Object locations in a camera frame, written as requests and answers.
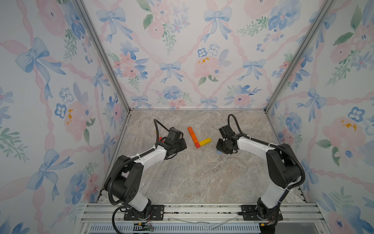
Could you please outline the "yellow long block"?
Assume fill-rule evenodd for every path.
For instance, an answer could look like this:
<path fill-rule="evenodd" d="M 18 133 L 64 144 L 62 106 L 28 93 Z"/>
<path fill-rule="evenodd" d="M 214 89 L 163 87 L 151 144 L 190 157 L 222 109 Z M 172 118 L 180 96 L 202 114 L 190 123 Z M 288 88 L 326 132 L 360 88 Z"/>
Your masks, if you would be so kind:
<path fill-rule="evenodd" d="M 211 138 L 206 138 L 206 139 L 200 141 L 199 144 L 200 144 L 200 146 L 204 146 L 204 145 L 206 145 L 210 142 L 212 142 Z"/>

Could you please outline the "orange long block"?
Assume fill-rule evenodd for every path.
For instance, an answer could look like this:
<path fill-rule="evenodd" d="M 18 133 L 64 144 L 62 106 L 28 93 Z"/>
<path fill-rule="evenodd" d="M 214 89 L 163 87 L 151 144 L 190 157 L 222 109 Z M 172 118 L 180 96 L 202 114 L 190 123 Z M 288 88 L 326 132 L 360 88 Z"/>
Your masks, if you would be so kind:
<path fill-rule="evenodd" d="M 197 139 L 197 137 L 196 137 L 195 134 L 192 134 L 191 138 L 192 138 L 194 144 L 198 144 L 199 143 L 199 141 L 198 141 L 198 139 Z"/>

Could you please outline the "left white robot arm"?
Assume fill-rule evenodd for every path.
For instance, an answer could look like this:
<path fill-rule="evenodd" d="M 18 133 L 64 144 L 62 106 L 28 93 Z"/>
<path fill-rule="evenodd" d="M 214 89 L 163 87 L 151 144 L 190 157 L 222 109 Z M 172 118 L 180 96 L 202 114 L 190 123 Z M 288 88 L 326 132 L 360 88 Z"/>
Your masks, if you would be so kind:
<path fill-rule="evenodd" d="M 131 158 L 120 156 L 104 183 L 110 204 L 124 204 L 139 212 L 147 212 L 151 201 L 139 192 L 143 172 L 163 160 L 170 160 L 187 149 L 184 138 L 165 138 L 151 149 Z"/>

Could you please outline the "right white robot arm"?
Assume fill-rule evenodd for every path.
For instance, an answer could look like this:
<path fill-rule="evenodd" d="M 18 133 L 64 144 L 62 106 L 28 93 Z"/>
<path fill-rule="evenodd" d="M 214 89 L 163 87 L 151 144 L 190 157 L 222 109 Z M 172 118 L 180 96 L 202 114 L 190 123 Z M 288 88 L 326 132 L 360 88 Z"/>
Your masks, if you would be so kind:
<path fill-rule="evenodd" d="M 216 149 L 228 155 L 246 151 L 266 160 L 271 182 L 258 199 L 256 210 L 249 213 L 259 219 L 269 220 L 278 215 L 290 190 L 305 182 L 304 168 L 287 144 L 275 145 L 252 137 L 234 136 L 218 139 Z"/>

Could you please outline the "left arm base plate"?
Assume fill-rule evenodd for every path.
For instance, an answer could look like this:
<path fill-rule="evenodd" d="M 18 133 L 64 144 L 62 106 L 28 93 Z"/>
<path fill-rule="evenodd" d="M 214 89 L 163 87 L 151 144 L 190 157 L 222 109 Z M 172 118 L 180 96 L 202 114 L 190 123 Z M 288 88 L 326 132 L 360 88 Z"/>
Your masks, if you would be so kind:
<path fill-rule="evenodd" d="M 148 205 L 143 211 L 135 208 L 126 209 L 124 212 L 125 221 L 162 221 L 164 218 L 164 205 Z"/>

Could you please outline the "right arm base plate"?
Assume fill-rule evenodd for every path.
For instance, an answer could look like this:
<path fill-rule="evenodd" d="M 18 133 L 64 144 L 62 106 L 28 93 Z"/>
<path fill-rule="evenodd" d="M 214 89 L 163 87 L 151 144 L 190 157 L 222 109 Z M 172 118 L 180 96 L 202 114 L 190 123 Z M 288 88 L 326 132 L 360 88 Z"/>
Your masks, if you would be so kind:
<path fill-rule="evenodd" d="M 267 208 L 266 206 L 258 206 L 255 205 L 241 205 L 240 206 L 241 211 L 238 213 L 238 215 L 241 215 L 244 220 L 246 221 L 264 221 L 264 222 L 271 222 L 275 220 L 275 217 L 277 215 L 278 221 L 283 220 L 283 216 L 281 214 L 281 211 L 279 209 L 279 206 L 275 206 L 272 209 Z"/>

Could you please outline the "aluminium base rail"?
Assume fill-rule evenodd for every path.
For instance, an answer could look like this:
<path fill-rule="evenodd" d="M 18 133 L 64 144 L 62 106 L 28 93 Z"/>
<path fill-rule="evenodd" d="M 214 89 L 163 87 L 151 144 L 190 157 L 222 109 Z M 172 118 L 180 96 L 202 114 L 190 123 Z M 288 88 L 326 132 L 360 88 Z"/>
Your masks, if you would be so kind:
<path fill-rule="evenodd" d="M 90 204 L 77 229 L 78 234 L 329 234 L 325 219 L 314 203 L 284 203 L 274 228 L 249 215 L 251 203 L 157 204 L 149 220 L 125 220 L 128 212 L 113 215 L 115 207 Z"/>

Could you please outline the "aluminium corner post left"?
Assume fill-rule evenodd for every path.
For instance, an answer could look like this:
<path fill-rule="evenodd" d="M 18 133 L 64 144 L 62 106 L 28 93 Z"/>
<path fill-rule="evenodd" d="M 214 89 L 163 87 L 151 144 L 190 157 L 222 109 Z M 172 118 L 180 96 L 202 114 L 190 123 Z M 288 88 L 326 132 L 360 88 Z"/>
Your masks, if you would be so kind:
<path fill-rule="evenodd" d="M 124 105 L 124 108 L 126 110 L 126 113 L 130 113 L 129 105 L 126 101 L 125 95 L 123 93 L 123 90 L 121 88 L 120 82 L 116 78 L 114 71 L 110 65 L 110 61 L 106 55 L 105 49 L 100 41 L 99 35 L 95 29 L 95 26 L 91 20 L 91 17 L 85 7 L 85 4 L 81 0 L 72 0 L 74 7 L 77 9 L 77 12 L 79 16 L 81 17 L 81 20 L 83 22 L 83 25 L 86 27 L 88 34 L 92 40 L 93 46 L 98 53 L 99 58 L 102 61 L 102 64 L 105 68 L 105 71 L 107 72 L 110 81 L 113 83 L 115 87 L 115 91 L 117 92 L 119 96 L 119 100 Z"/>

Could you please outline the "aluminium corner post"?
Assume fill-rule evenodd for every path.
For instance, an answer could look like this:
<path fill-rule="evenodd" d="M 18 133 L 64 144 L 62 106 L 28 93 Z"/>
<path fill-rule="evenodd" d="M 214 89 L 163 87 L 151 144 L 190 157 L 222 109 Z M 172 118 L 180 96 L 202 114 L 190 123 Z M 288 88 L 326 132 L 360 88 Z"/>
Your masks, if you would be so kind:
<path fill-rule="evenodd" d="M 268 114 L 271 108 L 275 105 L 275 102 L 278 96 L 280 95 L 282 89 L 288 82 L 290 76 L 293 74 L 294 70 L 299 64 L 299 61 L 303 58 L 304 53 L 308 50 L 310 43 L 314 39 L 314 37 L 317 35 L 319 28 L 321 27 L 325 19 L 328 17 L 334 3 L 335 1 L 333 0 L 327 0 L 327 1 L 322 2 L 322 5 L 315 17 L 315 21 L 308 28 L 308 31 L 305 34 L 305 38 L 300 43 L 297 51 L 295 52 L 294 57 L 291 60 L 289 67 L 285 70 L 283 77 L 280 79 L 280 82 L 278 83 L 278 85 L 276 86 L 274 90 L 274 93 L 270 96 L 270 100 L 268 104 L 266 105 L 266 107 L 264 108 L 264 112 L 266 114 Z"/>
<path fill-rule="evenodd" d="M 86 27 L 88 34 L 92 40 L 93 46 L 98 53 L 99 58 L 102 61 L 102 64 L 105 68 L 105 71 L 107 72 L 110 81 L 113 83 L 115 87 L 115 91 L 117 92 L 119 96 L 119 100 L 124 105 L 124 108 L 126 110 L 126 113 L 130 113 L 129 105 L 126 101 L 125 95 L 123 93 L 123 90 L 121 88 L 120 82 L 116 78 L 114 71 L 110 65 L 110 61 L 106 55 L 105 49 L 100 41 L 99 35 L 95 29 L 95 26 L 91 20 L 91 17 L 85 7 L 85 4 L 81 0 L 72 0 L 74 7 L 77 9 L 77 12 L 79 16 L 81 17 L 81 20 L 83 22 L 83 25 Z"/>

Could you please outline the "aluminium corner post right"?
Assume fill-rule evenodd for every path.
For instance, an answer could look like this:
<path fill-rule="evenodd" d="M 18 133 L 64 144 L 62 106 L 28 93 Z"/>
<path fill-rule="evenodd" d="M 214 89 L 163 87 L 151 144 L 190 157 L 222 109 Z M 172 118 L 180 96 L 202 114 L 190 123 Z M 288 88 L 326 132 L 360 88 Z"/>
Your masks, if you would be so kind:
<path fill-rule="evenodd" d="M 276 86 L 274 90 L 274 93 L 270 96 L 270 100 L 268 104 L 266 105 L 266 107 L 264 108 L 264 112 L 266 114 L 268 114 L 271 108 L 275 105 L 275 102 L 278 96 L 280 95 L 282 89 L 288 82 L 290 76 L 293 74 L 294 70 L 299 64 L 299 61 L 303 58 L 304 53 L 308 50 L 310 43 L 314 39 L 314 37 L 317 35 L 319 28 L 321 27 L 325 19 L 328 17 L 334 3 L 335 1 L 333 0 L 327 0 L 327 1 L 322 2 L 322 5 L 315 17 L 315 21 L 308 28 L 308 31 L 305 34 L 305 38 L 300 43 L 297 51 L 295 52 L 294 57 L 291 60 L 289 67 L 285 70 L 283 77 L 280 79 L 280 82 L 278 83 L 278 85 Z"/>

